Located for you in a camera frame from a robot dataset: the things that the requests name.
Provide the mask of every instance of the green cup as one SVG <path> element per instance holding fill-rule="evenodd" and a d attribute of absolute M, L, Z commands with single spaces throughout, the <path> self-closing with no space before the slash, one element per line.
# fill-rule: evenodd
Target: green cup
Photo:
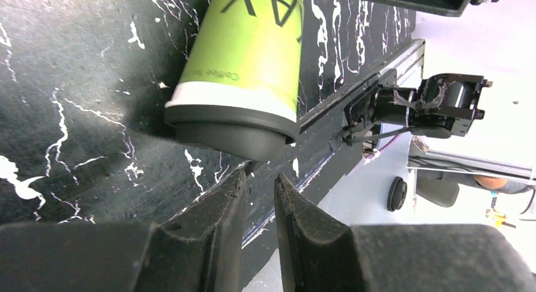
<path fill-rule="evenodd" d="M 278 158 L 296 123 L 302 0 L 212 0 L 166 123 L 181 143 Z"/>

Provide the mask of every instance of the black marble countertop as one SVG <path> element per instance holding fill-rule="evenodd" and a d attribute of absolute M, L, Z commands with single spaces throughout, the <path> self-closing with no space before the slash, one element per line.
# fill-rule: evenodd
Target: black marble countertop
<path fill-rule="evenodd" d="M 300 116 L 396 52 L 414 29 L 415 13 L 392 6 L 304 4 Z M 164 103 L 208 6 L 0 0 L 0 224 L 164 222 L 246 162 L 180 145 L 164 124 Z M 251 225 L 269 204 L 250 203 Z"/>

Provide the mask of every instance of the white wall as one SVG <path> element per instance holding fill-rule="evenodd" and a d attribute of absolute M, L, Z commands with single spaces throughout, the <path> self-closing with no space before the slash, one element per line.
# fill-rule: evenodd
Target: white wall
<path fill-rule="evenodd" d="M 469 6 L 461 18 L 418 13 L 413 38 L 426 39 L 424 78 L 453 72 L 494 82 L 481 96 L 485 118 L 475 121 L 467 137 L 431 140 L 429 145 L 516 165 L 536 164 L 535 29 L 534 0 Z"/>

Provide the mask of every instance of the person's foot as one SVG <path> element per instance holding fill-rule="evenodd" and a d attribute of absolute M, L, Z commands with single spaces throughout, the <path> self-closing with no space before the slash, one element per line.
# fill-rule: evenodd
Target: person's foot
<path fill-rule="evenodd" d="M 460 186 L 441 177 L 440 171 L 417 170 L 416 193 L 440 207 L 452 207 L 458 198 Z"/>

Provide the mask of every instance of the wheel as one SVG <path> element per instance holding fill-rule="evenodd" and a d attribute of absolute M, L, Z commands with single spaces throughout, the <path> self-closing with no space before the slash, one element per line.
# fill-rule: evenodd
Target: wheel
<path fill-rule="evenodd" d="M 394 212 L 400 210 L 406 200 L 408 184 L 402 177 L 396 177 L 391 184 L 389 196 L 387 197 L 387 210 Z"/>

